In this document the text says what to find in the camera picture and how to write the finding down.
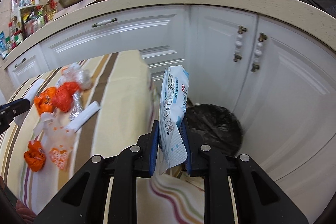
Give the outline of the blue snack packet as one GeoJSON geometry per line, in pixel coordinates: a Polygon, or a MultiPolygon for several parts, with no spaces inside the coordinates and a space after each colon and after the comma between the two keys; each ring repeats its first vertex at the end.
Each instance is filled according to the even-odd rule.
{"type": "Polygon", "coordinates": [[[3,31],[0,32],[0,54],[2,59],[5,59],[6,56],[9,54],[5,34],[3,33],[3,31]]]}

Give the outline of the cooking oil bottle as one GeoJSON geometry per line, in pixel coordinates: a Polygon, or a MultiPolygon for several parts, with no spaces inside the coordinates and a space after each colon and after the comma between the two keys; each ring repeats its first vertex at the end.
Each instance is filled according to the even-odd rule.
{"type": "Polygon", "coordinates": [[[54,20],[55,14],[58,12],[58,3],[54,0],[47,0],[43,7],[45,22],[51,22],[54,20]]]}

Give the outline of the black trash bin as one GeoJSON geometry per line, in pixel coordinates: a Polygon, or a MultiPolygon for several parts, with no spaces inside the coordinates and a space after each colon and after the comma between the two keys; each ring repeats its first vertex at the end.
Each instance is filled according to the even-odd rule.
{"type": "Polygon", "coordinates": [[[187,108],[185,117],[190,131],[201,135],[205,144],[228,156],[235,156],[240,150],[243,142],[242,126],[227,108],[195,105],[187,108]]]}

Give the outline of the small orange bag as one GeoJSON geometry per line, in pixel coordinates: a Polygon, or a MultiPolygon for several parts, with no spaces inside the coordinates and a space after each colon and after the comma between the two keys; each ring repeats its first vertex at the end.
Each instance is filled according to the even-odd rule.
{"type": "Polygon", "coordinates": [[[40,141],[29,141],[27,148],[24,153],[25,162],[33,172],[40,171],[46,163],[46,155],[40,141]]]}

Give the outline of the silver foil wrapper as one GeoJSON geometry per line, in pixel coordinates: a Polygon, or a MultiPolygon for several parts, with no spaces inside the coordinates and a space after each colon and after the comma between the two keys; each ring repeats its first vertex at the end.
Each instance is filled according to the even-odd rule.
{"type": "Polygon", "coordinates": [[[73,96],[73,108],[69,115],[69,120],[73,121],[75,118],[79,116],[79,114],[84,110],[81,100],[81,94],[79,91],[76,91],[73,96]]]}

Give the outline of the white paper strip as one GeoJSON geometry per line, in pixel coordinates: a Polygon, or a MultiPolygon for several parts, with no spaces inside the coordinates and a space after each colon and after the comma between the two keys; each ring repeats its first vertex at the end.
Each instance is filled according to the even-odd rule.
{"type": "Polygon", "coordinates": [[[40,89],[40,87],[42,86],[44,82],[44,79],[38,79],[34,82],[34,84],[32,85],[32,87],[29,88],[27,94],[23,97],[24,99],[28,99],[30,102],[30,107],[28,108],[28,110],[26,112],[24,112],[23,114],[20,114],[19,116],[15,117],[14,122],[16,125],[21,126],[23,124],[23,121],[25,119],[25,117],[27,116],[31,106],[34,103],[34,98],[38,92],[38,90],[40,89]]]}

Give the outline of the orange plastic bag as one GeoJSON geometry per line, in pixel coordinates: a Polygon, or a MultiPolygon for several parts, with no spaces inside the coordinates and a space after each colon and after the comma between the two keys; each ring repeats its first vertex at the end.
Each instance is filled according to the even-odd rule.
{"type": "Polygon", "coordinates": [[[78,83],[74,81],[63,83],[56,89],[56,93],[51,100],[52,105],[64,113],[69,112],[73,101],[72,96],[79,90],[78,83]]]}

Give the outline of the striped tablecloth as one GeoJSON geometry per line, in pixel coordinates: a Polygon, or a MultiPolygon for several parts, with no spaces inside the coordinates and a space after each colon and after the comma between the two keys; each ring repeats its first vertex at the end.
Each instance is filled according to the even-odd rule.
{"type": "MultiPolygon", "coordinates": [[[[1,135],[1,181],[20,216],[31,223],[51,198],[93,155],[118,155],[150,132],[158,112],[158,96],[149,69],[138,51],[125,51],[80,62],[93,85],[82,94],[84,106],[100,110],[76,133],[66,169],[47,160],[33,172],[24,154],[29,141],[38,140],[50,150],[44,133],[34,134],[40,116],[35,107],[21,125],[12,123],[1,135]]],[[[204,183],[201,178],[177,178],[176,172],[137,179],[139,223],[202,223],[204,183]]]]}

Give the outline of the spice rack with bottles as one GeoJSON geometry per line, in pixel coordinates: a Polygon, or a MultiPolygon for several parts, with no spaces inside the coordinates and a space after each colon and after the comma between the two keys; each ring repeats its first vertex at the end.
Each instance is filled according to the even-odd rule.
{"type": "Polygon", "coordinates": [[[45,24],[44,7],[35,4],[35,0],[11,0],[9,48],[13,50],[45,24]]]}

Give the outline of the white tube wrapper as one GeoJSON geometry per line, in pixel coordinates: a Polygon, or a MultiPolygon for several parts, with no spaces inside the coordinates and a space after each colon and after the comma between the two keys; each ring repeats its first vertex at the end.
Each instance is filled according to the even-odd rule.
{"type": "Polygon", "coordinates": [[[74,120],[70,121],[70,123],[66,125],[66,129],[77,132],[100,109],[101,107],[97,101],[92,102],[74,120]]]}

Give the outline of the blue white wipes packet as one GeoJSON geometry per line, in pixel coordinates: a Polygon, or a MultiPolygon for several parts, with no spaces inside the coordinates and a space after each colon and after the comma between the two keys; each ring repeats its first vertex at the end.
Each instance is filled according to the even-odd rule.
{"type": "Polygon", "coordinates": [[[187,108],[189,74],[182,65],[168,67],[161,87],[159,106],[159,173],[187,159],[185,143],[179,132],[187,108]]]}

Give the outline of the clear crumpled plastic bag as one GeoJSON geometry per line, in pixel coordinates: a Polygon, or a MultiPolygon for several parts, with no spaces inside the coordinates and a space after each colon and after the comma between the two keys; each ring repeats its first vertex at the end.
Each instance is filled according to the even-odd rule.
{"type": "Polygon", "coordinates": [[[73,63],[61,69],[61,76],[56,83],[56,87],[59,88],[66,82],[76,82],[81,90],[88,90],[93,85],[90,71],[83,69],[77,63],[73,63]]]}

